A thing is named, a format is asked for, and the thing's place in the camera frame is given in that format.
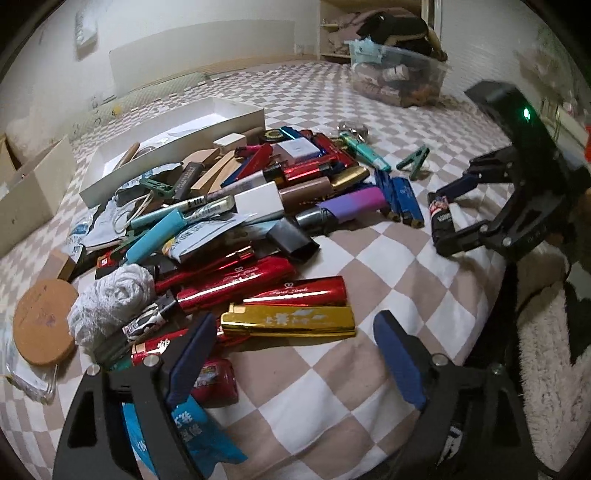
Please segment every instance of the red lighter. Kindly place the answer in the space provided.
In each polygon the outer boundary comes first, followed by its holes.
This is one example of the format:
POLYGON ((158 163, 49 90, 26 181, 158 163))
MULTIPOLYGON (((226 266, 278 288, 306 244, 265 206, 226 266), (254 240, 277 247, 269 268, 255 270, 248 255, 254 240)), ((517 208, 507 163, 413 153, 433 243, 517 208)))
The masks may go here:
POLYGON ((337 147, 332 140, 328 138, 326 135, 318 133, 315 134, 311 142, 319 148, 323 148, 327 155, 335 155, 337 160, 340 161, 345 168, 350 167, 351 165, 357 165, 357 162, 346 152, 343 152, 339 147, 337 147))
POLYGON ((231 273, 184 288, 178 293, 177 301, 185 313, 192 313, 225 301, 241 300, 295 273, 289 261, 271 255, 251 267, 236 267, 231 273))
POLYGON ((347 305, 347 290, 343 277, 314 278, 287 282, 242 301, 245 305, 290 305, 310 307, 317 305, 347 305))
POLYGON ((171 340, 182 337, 189 329, 178 330, 176 332, 167 333, 158 338, 152 338, 144 343, 139 343, 131 347, 131 363, 139 365, 148 355, 162 355, 168 348, 171 340))
POLYGON ((327 175, 330 172, 332 162, 336 161, 335 155, 324 155, 318 158, 312 158, 303 162, 299 162, 291 167, 283 169, 283 175, 287 185, 301 183, 303 181, 312 180, 322 175, 327 175))
POLYGON ((260 171, 265 168, 271 161, 271 155, 273 154, 273 147, 269 144, 264 144, 250 160, 247 160, 246 166, 236 176, 236 180, 241 180, 254 172, 260 171))
POLYGON ((202 266, 193 268, 189 267, 188 265, 186 267, 183 266, 165 279, 156 282, 154 287, 156 293, 160 295, 174 286, 182 285, 191 281, 195 282, 201 278, 205 278, 206 275, 217 274, 227 270, 228 268, 245 265, 254 260, 255 253, 252 247, 241 248, 240 250, 236 250, 235 252, 232 252, 222 258, 218 258, 202 266))

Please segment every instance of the cork coaster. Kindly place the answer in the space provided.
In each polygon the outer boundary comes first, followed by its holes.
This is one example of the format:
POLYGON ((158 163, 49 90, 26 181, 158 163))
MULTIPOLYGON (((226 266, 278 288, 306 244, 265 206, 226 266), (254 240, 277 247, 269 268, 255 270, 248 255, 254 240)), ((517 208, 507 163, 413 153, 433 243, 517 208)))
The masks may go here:
POLYGON ((76 289, 64 280, 41 280, 18 302, 12 324, 14 343, 33 365, 55 365, 74 348, 66 318, 76 289))

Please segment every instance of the white box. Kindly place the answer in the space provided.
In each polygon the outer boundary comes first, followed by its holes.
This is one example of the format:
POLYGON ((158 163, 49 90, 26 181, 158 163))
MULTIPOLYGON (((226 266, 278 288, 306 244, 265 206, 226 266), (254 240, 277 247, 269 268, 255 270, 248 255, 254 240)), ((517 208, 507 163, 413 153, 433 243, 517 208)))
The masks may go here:
POLYGON ((242 134, 229 134, 218 138, 213 145, 220 149, 222 155, 225 155, 229 151, 236 150, 237 147, 245 147, 246 137, 242 134))
POLYGON ((263 108, 234 100, 210 97, 169 110, 102 144, 89 159, 80 196, 92 208, 151 168, 181 162, 197 150, 213 148, 214 140, 229 133, 264 126, 263 108), (135 142, 140 142, 140 148, 159 146, 112 171, 135 142))
POLYGON ((243 225, 266 222, 284 215, 281 196, 274 181, 239 193, 234 197, 234 201, 238 213, 252 215, 243 225))
POLYGON ((51 220, 76 171, 67 137, 49 153, 25 163, 7 183, 0 199, 0 257, 51 220))
POLYGON ((273 145, 273 154, 279 155, 281 161, 288 165, 293 165, 309 158, 318 157, 320 150, 307 138, 302 137, 276 143, 273 145))

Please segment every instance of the blue plastic bag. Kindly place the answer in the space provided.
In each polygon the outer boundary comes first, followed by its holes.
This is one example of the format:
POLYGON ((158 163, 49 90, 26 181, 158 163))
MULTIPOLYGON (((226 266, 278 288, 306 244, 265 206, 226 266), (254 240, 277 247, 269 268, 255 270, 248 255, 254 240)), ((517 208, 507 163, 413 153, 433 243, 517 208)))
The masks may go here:
MULTIPOLYGON (((155 474, 156 471, 150 460, 144 436, 139 428, 134 405, 124 403, 123 414, 135 453, 155 474)), ((224 432, 217 428, 215 422, 193 397, 189 396, 185 403, 179 405, 173 411, 172 417, 193 462, 205 478, 211 476, 218 462, 242 463, 246 460, 246 455, 230 441, 224 432)))

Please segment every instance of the clear plastic storage box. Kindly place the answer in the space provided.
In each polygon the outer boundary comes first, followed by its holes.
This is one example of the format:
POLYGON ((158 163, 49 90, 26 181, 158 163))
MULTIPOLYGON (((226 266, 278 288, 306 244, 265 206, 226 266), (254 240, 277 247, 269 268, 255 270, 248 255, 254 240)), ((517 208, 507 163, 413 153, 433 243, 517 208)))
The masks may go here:
POLYGON ((444 63, 370 40, 349 42, 351 81, 362 95, 390 105, 434 105, 449 69, 444 63))

